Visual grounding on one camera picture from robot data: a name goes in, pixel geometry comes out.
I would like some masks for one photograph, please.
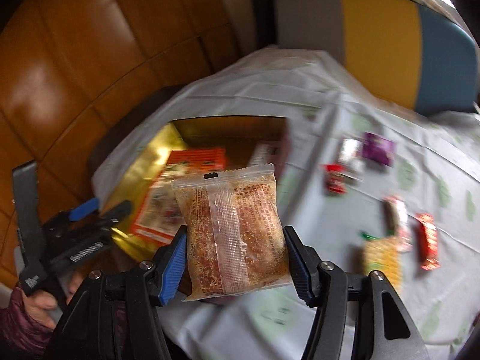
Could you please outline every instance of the metal screw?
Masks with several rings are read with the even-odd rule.
[[[333,271],[333,269],[335,268],[335,265],[333,264],[333,262],[330,262],[330,261],[322,261],[320,263],[320,266],[322,267],[322,269],[325,269],[326,271]]]
[[[139,264],[140,269],[143,269],[144,271],[148,271],[149,269],[152,269],[153,267],[153,262],[151,262],[149,259],[144,259],[140,264]]]
[[[88,274],[88,278],[92,280],[97,280],[100,276],[102,276],[102,272],[99,271],[98,269],[95,269]]]
[[[383,276],[383,273],[380,271],[373,271],[370,275],[372,278],[377,279],[379,281],[382,281],[383,279],[385,279],[385,276]]]

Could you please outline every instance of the snack package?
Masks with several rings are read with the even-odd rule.
[[[342,174],[349,182],[360,181],[365,170],[362,148],[363,142],[360,139],[343,137],[341,140],[337,163],[345,168]]]
[[[364,274],[382,271],[396,292],[402,288],[402,267],[397,237],[367,241],[363,248]]]
[[[171,189],[171,181],[225,169],[225,149],[172,151],[152,183],[130,228],[132,234],[167,245],[185,224]]]
[[[379,135],[366,132],[362,156],[379,164],[392,167],[395,157],[395,143]]]
[[[291,282],[273,173],[269,164],[172,182],[188,225],[192,294],[186,300]]]
[[[397,196],[387,196],[383,203],[385,205],[388,231],[391,235],[398,237],[398,251],[400,253],[411,251],[412,234],[409,228],[409,215],[404,201]]]
[[[430,214],[417,214],[420,222],[418,246],[420,248],[421,267],[431,271],[440,267],[438,262],[437,228]]]
[[[342,165],[334,163],[325,165],[325,186],[331,194],[343,195],[347,192],[345,188],[345,168]]]

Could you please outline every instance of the person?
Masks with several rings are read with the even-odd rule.
[[[68,285],[67,303],[83,281],[75,272]],[[27,297],[17,283],[6,309],[0,309],[0,358],[2,360],[40,359],[56,323],[48,311],[57,307],[57,300],[45,291]]]

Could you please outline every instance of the candy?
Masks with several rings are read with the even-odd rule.
[[[421,267],[431,271],[440,267],[438,262],[437,229],[434,218],[430,214],[417,214],[421,226],[418,231]]]
[[[371,132],[365,133],[362,156],[388,167],[392,166],[395,143]]]
[[[383,200],[388,231],[398,237],[398,251],[404,253],[412,250],[409,216],[403,200],[396,196],[387,196]]]
[[[363,248],[363,266],[365,275],[371,271],[382,271],[395,291],[400,292],[402,268],[397,237],[367,241]]]
[[[338,193],[343,195],[346,193],[345,189],[345,176],[342,172],[345,171],[345,168],[342,165],[337,163],[332,165],[325,165],[326,179],[325,185],[327,189],[332,193]]]
[[[354,138],[342,138],[337,163],[345,167],[342,174],[350,182],[359,181],[363,174],[365,163],[362,158],[363,142]]]

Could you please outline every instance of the purple package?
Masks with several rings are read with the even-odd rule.
[[[395,143],[371,132],[365,133],[362,157],[368,158],[388,167],[392,166]]]

